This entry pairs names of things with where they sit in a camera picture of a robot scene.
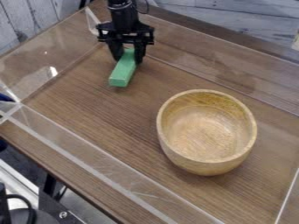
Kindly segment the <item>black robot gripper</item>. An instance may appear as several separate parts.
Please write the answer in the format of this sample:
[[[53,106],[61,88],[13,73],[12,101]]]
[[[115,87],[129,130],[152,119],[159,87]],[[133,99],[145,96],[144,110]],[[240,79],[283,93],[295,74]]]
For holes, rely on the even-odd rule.
[[[155,28],[139,20],[136,0],[107,0],[111,21],[97,24],[97,40],[107,42],[115,61],[124,54],[124,44],[135,44],[135,63],[145,56],[145,45],[155,43]]]

